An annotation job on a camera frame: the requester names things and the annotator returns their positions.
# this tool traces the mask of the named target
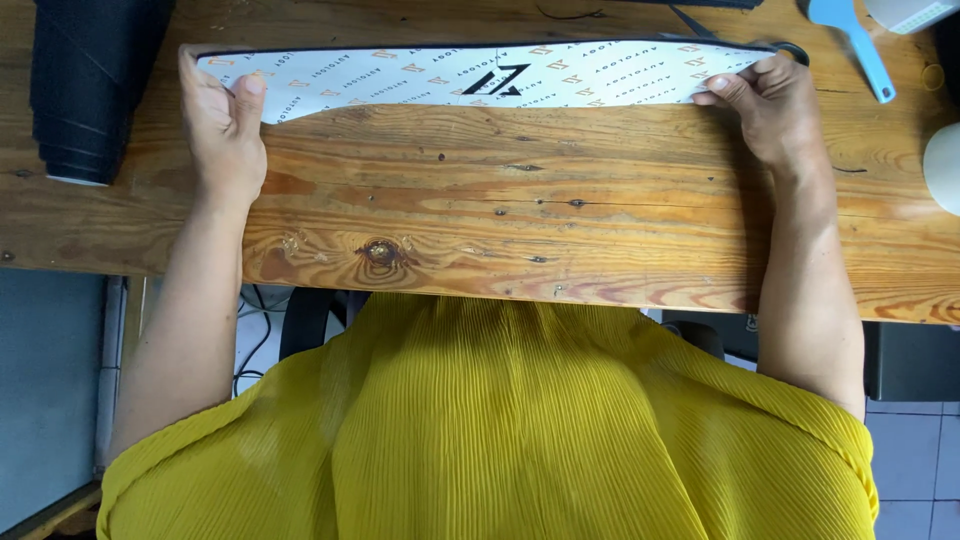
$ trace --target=blue handle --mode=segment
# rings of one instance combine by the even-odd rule
[[[860,65],[863,66],[864,73],[867,74],[867,80],[874,89],[874,95],[880,103],[887,103],[897,96],[894,89],[894,83],[887,75],[887,68],[883,66],[883,59],[874,47],[874,42],[860,25],[848,30],[850,44],[856,57],[860,59]]]

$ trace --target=forearm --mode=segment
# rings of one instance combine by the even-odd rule
[[[837,229],[829,160],[775,171],[777,215],[760,294],[757,371],[862,419],[863,330]]]
[[[122,383],[110,455],[230,397],[246,209],[205,201],[174,245]]]

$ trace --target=yellow pleated top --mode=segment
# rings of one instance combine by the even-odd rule
[[[635,309],[379,293],[117,457],[97,535],[873,538],[872,453]]]

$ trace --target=wooden table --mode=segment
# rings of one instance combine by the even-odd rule
[[[110,188],[43,177],[27,106],[34,7],[0,0],[0,265],[163,272],[191,203],[175,52],[689,34],[666,7],[542,0],[179,2]],[[923,149],[957,121],[924,88],[930,36],[876,34],[899,95],[880,105],[842,42],[792,0],[687,12],[732,40],[812,57],[844,255],[864,318],[960,322],[960,217],[924,186]],[[244,238],[251,282],[637,307],[754,310],[773,214],[737,120],[694,106],[375,106],[265,126],[270,171]]]

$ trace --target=black z logo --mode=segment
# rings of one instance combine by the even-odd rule
[[[523,70],[524,70],[524,69],[530,67],[530,64],[529,64],[529,63],[521,63],[521,64],[518,64],[518,65],[500,65],[500,66],[498,66],[498,67],[500,68],[501,71],[509,71],[509,70],[513,69],[514,72],[510,74],[510,77],[507,77],[506,79],[504,79],[504,80],[503,80],[503,83],[500,83],[499,85],[496,86],[496,88],[494,88],[493,90],[487,92],[487,95],[494,95],[500,88],[506,86],[510,81],[512,81],[513,79],[515,79],[517,75],[519,75],[520,73],[523,73]],[[492,79],[493,79],[493,72],[491,71],[490,73],[484,75],[482,79],[480,79],[479,81],[477,81],[476,83],[474,83],[473,86],[471,86],[471,87],[467,88],[466,90],[464,90],[464,93],[465,93],[465,94],[475,94],[475,93],[477,93],[477,90],[479,90],[480,88],[482,88],[483,85],[485,85],[486,83],[489,83]],[[518,96],[518,95],[520,95],[520,90],[517,90],[517,89],[516,89],[516,86],[510,86],[509,88],[507,88],[507,91],[501,93],[500,95],[502,95],[502,96]]]

